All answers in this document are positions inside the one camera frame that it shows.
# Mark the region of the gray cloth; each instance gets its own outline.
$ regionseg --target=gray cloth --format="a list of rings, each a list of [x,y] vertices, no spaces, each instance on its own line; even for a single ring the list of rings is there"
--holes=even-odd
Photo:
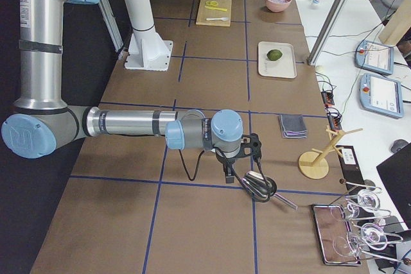
[[[281,133],[284,138],[306,138],[307,127],[302,115],[281,114],[279,116]]]

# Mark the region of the white utensil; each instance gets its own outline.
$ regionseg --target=white utensil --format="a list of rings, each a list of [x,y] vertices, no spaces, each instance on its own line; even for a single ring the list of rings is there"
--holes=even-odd
[[[229,21],[228,17],[207,17],[206,21]]]

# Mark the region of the table surface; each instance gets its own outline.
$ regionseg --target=table surface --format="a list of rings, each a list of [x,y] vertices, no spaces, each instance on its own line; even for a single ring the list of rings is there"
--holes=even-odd
[[[329,139],[297,3],[272,13],[264,0],[232,0],[231,26],[211,27],[195,25],[199,0],[151,2],[156,30],[174,41],[170,67],[129,71],[119,61],[100,108],[237,111],[245,133],[259,134],[265,174],[299,209],[251,201],[238,183],[225,183],[210,152],[190,182],[162,138],[87,139],[32,273],[367,273],[366,265],[321,261],[310,205],[345,187],[335,153],[321,180],[298,169],[302,153]],[[295,79],[258,74],[261,41],[293,45]],[[302,114],[308,138],[283,139],[279,114]],[[183,151],[191,171],[198,153]],[[243,159],[235,168],[243,176],[256,167]]]
[[[313,8],[311,0],[296,0],[299,12],[307,36],[307,43],[312,49],[315,37],[320,32],[324,20],[334,0],[321,0],[320,4]],[[343,7],[331,35],[357,35],[352,37],[328,38],[324,51],[342,54],[355,51],[357,45],[365,38],[367,40],[381,42],[378,33],[383,29],[381,20],[371,6],[369,0],[348,0]],[[405,64],[401,53],[395,48],[394,61]],[[354,53],[344,56],[335,56],[322,52],[317,60],[317,69],[327,75],[331,83],[336,85],[334,91],[335,107],[339,111],[344,110],[342,128],[345,131],[363,128],[363,131],[347,135],[341,144],[354,146],[358,163],[364,179],[372,180],[377,186],[383,187],[376,166],[390,157],[389,151],[396,139],[411,141],[411,106],[404,104],[405,116],[402,119],[393,119],[379,115],[362,108],[359,100],[359,76],[364,73],[372,73],[364,69],[360,70],[354,65]],[[394,65],[394,74],[389,78],[399,80],[402,85],[411,87],[411,71],[408,67]],[[411,99],[411,91],[402,88],[403,99]],[[395,205],[386,190],[380,194],[381,208],[389,209],[399,221],[402,221]]]

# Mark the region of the black floor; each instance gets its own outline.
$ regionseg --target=black floor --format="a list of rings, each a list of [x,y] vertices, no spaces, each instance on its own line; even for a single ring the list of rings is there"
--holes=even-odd
[[[129,30],[123,0],[110,0],[120,31]],[[19,97],[19,0],[0,0],[0,122]],[[116,52],[98,5],[64,7],[62,98],[70,105],[100,101]],[[0,139],[0,273],[29,273],[83,140],[47,157],[14,155]]]

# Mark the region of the black band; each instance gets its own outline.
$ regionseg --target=black band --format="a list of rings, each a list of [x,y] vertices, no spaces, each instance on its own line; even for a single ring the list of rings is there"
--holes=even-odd
[[[98,127],[102,134],[108,134],[107,127],[105,126],[105,118],[107,117],[108,110],[101,110],[98,118]]]
[[[160,136],[160,110],[154,110],[152,120],[152,130],[155,136]]]
[[[83,113],[83,119],[82,119],[82,127],[83,127],[83,132],[84,134],[86,134],[87,136],[91,136],[89,133],[89,129],[87,128],[87,116],[89,115],[90,110],[92,109],[92,107],[86,108],[86,110],[84,110]]]
[[[147,29],[144,29],[144,30],[135,29],[134,27],[132,27],[132,28],[133,28],[133,30],[136,30],[136,31],[148,31],[148,30],[150,30],[150,29],[153,29],[153,27],[154,27],[154,24],[153,24],[153,26],[151,26],[150,28],[147,28]]]
[[[80,131],[80,123],[78,122],[76,114],[70,108],[68,108],[67,111],[69,112],[69,114],[72,115],[72,117],[74,118],[74,121],[76,122],[76,135],[71,140],[73,141],[76,139],[76,137],[78,136],[78,132]]]
[[[213,148],[213,141],[211,138],[211,119],[201,119],[202,133],[203,133],[203,149],[209,151]]]
[[[14,106],[14,111],[19,113],[19,114],[25,114],[25,115],[58,115],[58,114],[64,114],[67,112],[68,108],[59,108],[59,109],[28,109],[28,108],[22,108],[22,107],[17,107]]]
[[[19,48],[22,51],[41,51],[43,53],[62,54],[63,46],[46,44],[34,41],[19,40]]]

